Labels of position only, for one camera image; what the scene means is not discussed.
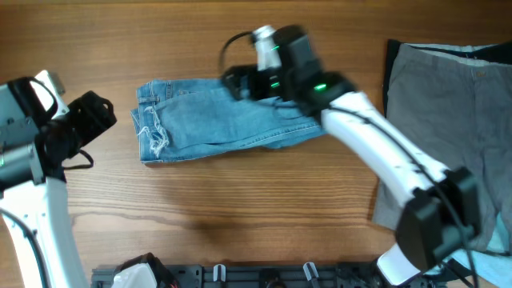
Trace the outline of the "light blue denim jeans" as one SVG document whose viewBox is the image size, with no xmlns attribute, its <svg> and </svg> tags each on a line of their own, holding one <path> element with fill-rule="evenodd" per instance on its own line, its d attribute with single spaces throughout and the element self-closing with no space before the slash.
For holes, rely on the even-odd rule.
<svg viewBox="0 0 512 288">
<path fill-rule="evenodd" d="M 144 164 L 184 162 L 255 147 L 280 149 L 324 135 L 294 102 L 249 91 L 235 100 L 218 79 L 155 79 L 139 87 L 130 112 Z"/>
</svg>

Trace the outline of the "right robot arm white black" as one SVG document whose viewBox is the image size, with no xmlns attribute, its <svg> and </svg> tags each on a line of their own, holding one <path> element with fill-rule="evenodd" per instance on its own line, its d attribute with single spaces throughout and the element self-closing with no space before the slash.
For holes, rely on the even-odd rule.
<svg viewBox="0 0 512 288">
<path fill-rule="evenodd" d="M 400 209 L 395 244 L 377 260 L 391 286 L 411 282 L 467 249 L 481 231 L 478 186 L 468 169 L 449 169 L 419 149 L 338 72 L 328 71 L 298 25 L 248 31 L 253 65 L 218 69 L 236 100 L 278 97 L 314 118 L 385 183 Z"/>
</svg>

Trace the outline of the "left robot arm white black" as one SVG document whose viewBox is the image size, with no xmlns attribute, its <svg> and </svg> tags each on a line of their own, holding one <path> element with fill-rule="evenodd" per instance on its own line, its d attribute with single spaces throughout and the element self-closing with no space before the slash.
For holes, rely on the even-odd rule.
<svg viewBox="0 0 512 288">
<path fill-rule="evenodd" d="M 42 81 L 23 77 L 1 86 L 1 216 L 26 287 L 87 287 L 68 212 L 63 162 L 117 119 L 93 91 L 66 105 Z"/>
</svg>

